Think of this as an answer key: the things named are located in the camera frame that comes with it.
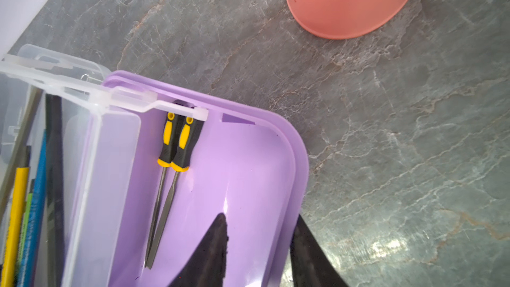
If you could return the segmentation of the purple toolbox with clear lid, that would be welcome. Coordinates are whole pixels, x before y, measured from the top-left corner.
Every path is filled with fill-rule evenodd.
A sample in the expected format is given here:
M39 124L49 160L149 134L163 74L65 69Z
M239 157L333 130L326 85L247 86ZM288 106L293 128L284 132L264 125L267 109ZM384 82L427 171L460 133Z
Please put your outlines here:
M269 111L116 71L103 81L67 70L77 58L1 61L1 263L16 166L31 147L35 179L45 97L62 98L65 267L60 286L168 286L219 213L227 219L223 286L278 286L308 182L304 142ZM151 269L144 266L167 113L194 119L174 162L175 197ZM35 281L47 282L47 208Z

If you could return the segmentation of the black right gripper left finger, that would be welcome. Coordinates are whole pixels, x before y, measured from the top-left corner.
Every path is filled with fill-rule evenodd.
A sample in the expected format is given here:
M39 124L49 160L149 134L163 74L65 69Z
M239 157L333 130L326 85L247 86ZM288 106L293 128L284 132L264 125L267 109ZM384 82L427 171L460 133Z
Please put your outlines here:
M227 219L224 213L219 213L169 286L223 286L227 244Z

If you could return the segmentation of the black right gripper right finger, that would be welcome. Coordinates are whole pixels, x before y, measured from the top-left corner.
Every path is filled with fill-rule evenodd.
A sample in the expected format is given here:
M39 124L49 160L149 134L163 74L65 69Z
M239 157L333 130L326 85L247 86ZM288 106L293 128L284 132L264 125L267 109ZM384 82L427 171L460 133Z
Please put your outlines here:
M348 287L300 215L290 245L294 286Z

